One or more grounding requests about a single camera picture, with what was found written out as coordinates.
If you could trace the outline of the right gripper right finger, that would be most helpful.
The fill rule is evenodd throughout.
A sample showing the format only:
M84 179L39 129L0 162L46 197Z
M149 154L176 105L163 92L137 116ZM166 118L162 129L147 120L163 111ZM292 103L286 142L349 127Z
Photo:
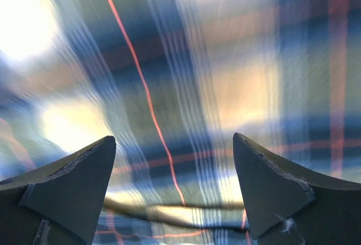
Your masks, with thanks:
M258 244L360 244L360 184L287 160L236 133L233 153Z

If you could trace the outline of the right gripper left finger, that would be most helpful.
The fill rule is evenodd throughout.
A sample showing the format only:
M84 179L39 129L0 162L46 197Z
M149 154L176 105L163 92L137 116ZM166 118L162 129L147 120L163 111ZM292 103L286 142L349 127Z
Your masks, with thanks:
M92 244L116 154L106 136L1 181L1 244Z

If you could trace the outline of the yellow plaid long sleeve shirt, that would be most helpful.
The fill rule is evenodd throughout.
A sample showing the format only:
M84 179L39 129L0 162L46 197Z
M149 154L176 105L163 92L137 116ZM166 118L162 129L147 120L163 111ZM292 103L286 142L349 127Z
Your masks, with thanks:
M94 244L255 244L235 133L360 182L360 0L1 0L1 179L113 136Z

